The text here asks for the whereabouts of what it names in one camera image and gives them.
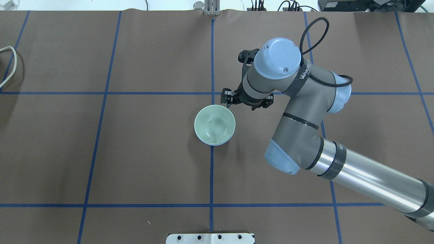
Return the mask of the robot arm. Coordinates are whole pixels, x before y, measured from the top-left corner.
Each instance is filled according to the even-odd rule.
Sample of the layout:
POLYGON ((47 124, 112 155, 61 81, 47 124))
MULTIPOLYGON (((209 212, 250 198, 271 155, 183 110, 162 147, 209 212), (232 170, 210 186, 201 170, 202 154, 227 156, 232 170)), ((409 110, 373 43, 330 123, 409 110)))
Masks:
POLYGON ((324 118, 341 111, 351 96, 350 76, 315 65, 286 38, 243 50, 238 61, 243 64, 240 85, 236 90, 224 88, 221 103, 245 104, 255 110, 271 106, 274 92, 290 98, 265 152, 270 165, 291 175, 308 170, 433 231, 433 184, 324 137, 324 118))

